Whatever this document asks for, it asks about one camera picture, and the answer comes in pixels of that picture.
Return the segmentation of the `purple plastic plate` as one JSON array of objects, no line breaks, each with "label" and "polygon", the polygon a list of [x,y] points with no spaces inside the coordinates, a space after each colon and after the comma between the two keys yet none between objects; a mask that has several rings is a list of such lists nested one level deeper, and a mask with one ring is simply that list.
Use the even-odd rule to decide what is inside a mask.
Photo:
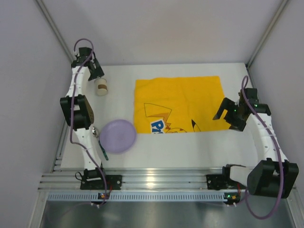
[{"label": "purple plastic plate", "polygon": [[124,119],[107,123],[100,133],[101,145],[106,152],[121,154],[129,150],[135,143],[137,132],[134,125]]}]

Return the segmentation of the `spoon with green handle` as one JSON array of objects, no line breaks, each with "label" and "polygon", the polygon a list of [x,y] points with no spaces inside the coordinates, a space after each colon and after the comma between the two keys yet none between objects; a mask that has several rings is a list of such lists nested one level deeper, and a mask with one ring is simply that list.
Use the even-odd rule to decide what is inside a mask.
[{"label": "spoon with green handle", "polygon": [[99,132],[99,130],[98,130],[95,126],[92,127],[92,134],[93,134],[93,136],[97,139],[98,144],[99,144],[99,147],[100,147],[100,149],[101,149],[101,151],[102,151],[102,153],[103,153],[103,155],[104,155],[104,158],[105,158],[107,161],[109,161],[109,158],[108,158],[108,156],[107,156],[107,154],[106,154],[106,151],[105,151],[105,149],[103,148],[103,146],[101,145],[101,141],[100,141],[100,132]]}]

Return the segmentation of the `paper cup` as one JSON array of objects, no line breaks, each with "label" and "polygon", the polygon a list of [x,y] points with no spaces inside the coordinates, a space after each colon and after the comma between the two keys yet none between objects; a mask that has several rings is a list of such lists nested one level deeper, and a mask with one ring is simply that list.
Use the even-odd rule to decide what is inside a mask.
[{"label": "paper cup", "polygon": [[107,80],[104,78],[98,78],[94,81],[95,93],[97,96],[104,96],[108,93]]}]

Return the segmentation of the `yellow pikachu cloth placemat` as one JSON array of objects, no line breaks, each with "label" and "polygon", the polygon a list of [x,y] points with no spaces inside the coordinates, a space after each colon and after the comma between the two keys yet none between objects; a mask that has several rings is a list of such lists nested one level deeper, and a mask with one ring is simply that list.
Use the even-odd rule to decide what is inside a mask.
[{"label": "yellow pikachu cloth placemat", "polygon": [[223,99],[219,76],[140,79],[133,124],[137,133],[147,134],[227,130],[224,119],[213,119]]}]

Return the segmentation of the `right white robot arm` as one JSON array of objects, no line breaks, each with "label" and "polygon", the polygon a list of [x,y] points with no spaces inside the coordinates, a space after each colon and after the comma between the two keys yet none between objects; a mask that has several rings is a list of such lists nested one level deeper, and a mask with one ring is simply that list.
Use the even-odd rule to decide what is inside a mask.
[{"label": "right white robot arm", "polygon": [[225,97],[213,119],[218,120],[224,110],[227,111],[224,120],[230,124],[231,130],[252,134],[257,165],[250,169],[244,165],[227,164],[222,168],[222,181],[229,185],[238,182],[247,187],[251,195],[276,198],[280,192],[286,199],[299,168],[296,163],[288,161],[279,146],[269,106],[260,103],[255,88],[245,88],[239,92],[237,102]]}]

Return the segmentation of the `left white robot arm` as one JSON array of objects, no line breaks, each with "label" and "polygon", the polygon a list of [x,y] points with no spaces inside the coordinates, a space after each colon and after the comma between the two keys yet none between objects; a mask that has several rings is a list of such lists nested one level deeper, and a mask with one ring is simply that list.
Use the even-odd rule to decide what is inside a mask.
[{"label": "left white robot arm", "polygon": [[80,174],[81,190],[107,190],[102,161],[93,135],[94,112],[85,95],[87,83],[104,75],[92,48],[80,47],[72,62],[72,80],[60,106],[70,127],[70,142],[81,149],[84,171]]}]

